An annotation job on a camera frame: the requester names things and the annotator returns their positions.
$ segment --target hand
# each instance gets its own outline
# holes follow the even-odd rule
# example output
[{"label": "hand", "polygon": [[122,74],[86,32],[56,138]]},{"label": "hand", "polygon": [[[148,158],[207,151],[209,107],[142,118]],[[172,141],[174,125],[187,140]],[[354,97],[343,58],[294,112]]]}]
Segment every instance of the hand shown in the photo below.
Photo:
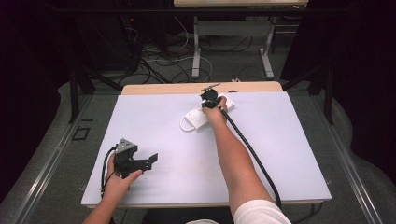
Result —
[{"label": "hand", "polygon": [[[221,96],[220,98],[221,100],[219,105],[227,112],[227,105],[226,105],[227,98],[224,96]],[[204,107],[202,111],[204,112],[204,114],[206,114],[207,120],[209,120],[212,126],[218,123],[227,122],[227,119],[222,115],[218,107],[214,107],[212,109],[208,107]]]},{"label": "hand", "polygon": [[141,170],[138,170],[131,173],[125,179],[122,179],[120,177],[120,174],[114,172],[114,157],[115,154],[113,153],[107,163],[107,182],[105,186],[105,194],[102,201],[117,205],[125,196],[128,188],[139,176],[143,174],[143,172]]}]

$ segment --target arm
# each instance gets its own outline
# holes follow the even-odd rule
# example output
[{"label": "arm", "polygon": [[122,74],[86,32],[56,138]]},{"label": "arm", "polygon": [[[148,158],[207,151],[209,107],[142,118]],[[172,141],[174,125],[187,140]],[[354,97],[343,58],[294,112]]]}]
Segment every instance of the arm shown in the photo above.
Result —
[{"label": "arm", "polygon": [[105,194],[102,201],[91,211],[83,223],[108,224],[128,188],[141,175],[142,171],[138,170],[125,179],[120,178],[120,174],[114,173],[114,154],[112,154],[107,164]]},{"label": "arm", "polygon": [[[225,109],[226,100],[222,97],[220,102],[221,107]],[[215,107],[204,108],[203,111],[215,133],[219,164],[229,191],[233,215],[240,205],[254,199],[264,199],[273,203],[254,169],[247,149],[228,128],[227,120],[220,110]]]}]

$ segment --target white table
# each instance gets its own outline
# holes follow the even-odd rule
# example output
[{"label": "white table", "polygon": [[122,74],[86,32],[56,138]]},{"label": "white table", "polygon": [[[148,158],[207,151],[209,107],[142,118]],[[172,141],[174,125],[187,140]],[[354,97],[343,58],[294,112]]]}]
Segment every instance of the white table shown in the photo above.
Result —
[{"label": "white table", "polygon": [[[175,0],[176,7],[280,7],[303,6],[308,0]],[[276,17],[269,21],[198,21],[194,17],[194,58],[193,78],[199,77],[201,49],[200,35],[255,35],[265,36],[264,48],[260,49],[264,72],[268,79],[274,78],[274,72],[268,58],[268,51],[274,35]]]},{"label": "white table", "polygon": [[[199,90],[207,86],[199,83],[125,88],[123,94],[134,95],[119,96],[81,204],[95,207],[100,202],[104,157],[121,138],[126,138],[139,145],[135,159],[158,153],[158,161],[132,184],[120,207],[227,205],[228,192],[211,127],[189,133],[179,128],[183,116],[200,104]],[[235,101],[230,116],[262,160],[282,203],[330,200],[332,196],[290,98],[279,89],[276,82],[223,83],[218,87],[219,93]],[[256,170],[273,195],[258,166]]]}]

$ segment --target black controller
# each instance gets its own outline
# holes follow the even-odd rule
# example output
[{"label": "black controller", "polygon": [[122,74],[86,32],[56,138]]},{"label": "black controller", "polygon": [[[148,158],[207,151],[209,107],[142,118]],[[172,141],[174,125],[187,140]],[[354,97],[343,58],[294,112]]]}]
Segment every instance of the black controller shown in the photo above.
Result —
[{"label": "black controller", "polygon": [[114,158],[114,167],[121,177],[125,178],[130,173],[141,170],[143,172],[151,170],[151,164],[158,160],[158,153],[152,155],[147,160],[135,160],[134,153],[137,151],[137,145],[128,140],[121,139],[116,148],[116,157]]},{"label": "black controller", "polygon": [[220,103],[221,98],[219,98],[218,93],[212,89],[214,86],[215,85],[203,89],[205,92],[201,94],[201,98],[205,101],[202,103],[202,107],[214,108]]}]

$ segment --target white shirt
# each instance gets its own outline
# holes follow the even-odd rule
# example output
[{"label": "white shirt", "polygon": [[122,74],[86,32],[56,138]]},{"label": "white shirt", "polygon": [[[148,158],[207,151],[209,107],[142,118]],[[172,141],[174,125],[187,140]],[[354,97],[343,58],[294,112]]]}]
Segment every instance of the white shirt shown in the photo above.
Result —
[{"label": "white shirt", "polygon": [[[235,224],[290,224],[282,211],[266,200],[252,200],[243,203],[233,216]],[[219,224],[213,220],[201,219],[187,224]]]}]

